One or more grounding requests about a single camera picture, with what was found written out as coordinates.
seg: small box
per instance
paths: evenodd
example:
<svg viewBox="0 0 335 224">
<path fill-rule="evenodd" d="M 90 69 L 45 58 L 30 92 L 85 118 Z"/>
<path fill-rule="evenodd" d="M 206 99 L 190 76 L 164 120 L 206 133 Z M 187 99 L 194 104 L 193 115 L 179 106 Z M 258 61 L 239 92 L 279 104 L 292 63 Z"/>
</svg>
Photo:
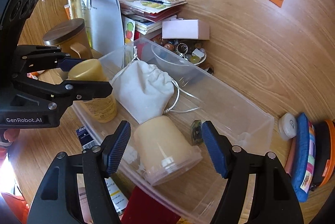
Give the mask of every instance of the small box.
<svg viewBox="0 0 335 224">
<path fill-rule="evenodd" d="M 209 24 L 201 20 L 164 21 L 162 38 L 209 40 Z"/>
</svg>

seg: white bag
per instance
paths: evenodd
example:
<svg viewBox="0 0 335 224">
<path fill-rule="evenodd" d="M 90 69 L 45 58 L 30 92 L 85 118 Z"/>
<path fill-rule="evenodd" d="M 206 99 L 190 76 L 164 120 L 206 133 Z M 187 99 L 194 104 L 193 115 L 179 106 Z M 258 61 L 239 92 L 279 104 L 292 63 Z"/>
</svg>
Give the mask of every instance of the white bag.
<svg viewBox="0 0 335 224">
<path fill-rule="evenodd" d="M 178 83 L 156 65 L 147 64 L 137 57 L 137 49 L 133 60 L 110 81 L 113 87 L 115 99 L 141 124 L 153 117 L 162 115 L 176 105 L 180 91 L 198 99 L 197 97 L 183 91 Z M 174 85 L 178 94 L 174 104 L 165 110 L 165 107 L 174 94 Z M 186 113 L 196 110 L 193 108 L 187 111 L 175 111 Z"/>
</svg>

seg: fruit illustration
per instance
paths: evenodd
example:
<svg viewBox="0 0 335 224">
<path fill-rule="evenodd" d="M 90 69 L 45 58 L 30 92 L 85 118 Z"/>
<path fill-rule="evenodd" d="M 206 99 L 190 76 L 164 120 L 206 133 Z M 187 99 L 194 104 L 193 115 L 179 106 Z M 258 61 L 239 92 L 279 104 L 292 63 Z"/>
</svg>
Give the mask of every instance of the fruit illustration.
<svg viewBox="0 0 335 224">
<path fill-rule="evenodd" d="M 134 24 L 132 22 L 128 22 L 126 26 L 127 26 L 127 30 L 125 32 L 126 33 L 125 43 L 128 44 L 133 41 Z"/>
<path fill-rule="evenodd" d="M 131 31 L 126 31 L 126 38 L 131 39 L 133 37 L 133 33 Z"/>
<path fill-rule="evenodd" d="M 164 8 L 166 8 L 166 6 L 163 5 L 163 4 L 159 4 L 159 3 L 151 2 L 151 1 L 141 1 L 141 4 L 143 6 L 146 6 L 146 7 L 149 7 L 149 8 L 154 8 L 154 9 L 164 9 Z"/>
<path fill-rule="evenodd" d="M 133 25 L 132 22 L 128 22 L 128 24 L 127 24 L 127 29 L 128 29 L 129 31 L 132 31 L 132 30 L 134 29 L 134 25 Z"/>
</svg>

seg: beige plastic cup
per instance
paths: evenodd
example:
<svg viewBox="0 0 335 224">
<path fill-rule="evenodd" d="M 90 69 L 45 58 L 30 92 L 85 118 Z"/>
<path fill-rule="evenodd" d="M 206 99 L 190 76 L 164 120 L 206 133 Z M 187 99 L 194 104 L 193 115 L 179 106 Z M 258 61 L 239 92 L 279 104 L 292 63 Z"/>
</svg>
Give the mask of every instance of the beige plastic cup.
<svg viewBox="0 0 335 224">
<path fill-rule="evenodd" d="M 61 47 L 62 52 L 71 54 L 73 58 L 93 58 L 85 21 L 81 18 L 68 20 L 54 26 L 43 36 L 43 42 L 46 46 Z"/>
<path fill-rule="evenodd" d="M 151 185 L 167 182 L 202 160 L 198 146 L 191 146 L 165 115 L 142 123 L 134 133 L 135 145 Z"/>
</svg>

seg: red fabric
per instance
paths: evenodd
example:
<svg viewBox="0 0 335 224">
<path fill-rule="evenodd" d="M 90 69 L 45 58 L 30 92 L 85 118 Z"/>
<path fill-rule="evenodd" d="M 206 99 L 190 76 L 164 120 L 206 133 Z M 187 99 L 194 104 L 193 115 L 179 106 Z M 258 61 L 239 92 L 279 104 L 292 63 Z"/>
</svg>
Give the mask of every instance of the red fabric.
<svg viewBox="0 0 335 224">
<path fill-rule="evenodd" d="M 122 215 L 122 224 L 176 224 L 180 216 L 135 187 Z"/>
<path fill-rule="evenodd" d="M 13 196 L 8 193 L 2 193 L 2 196 L 17 219 L 22 224 L 26 224 L 29 213 L 29 205 L 25 199 L 23 197 Z"/>
</svg>

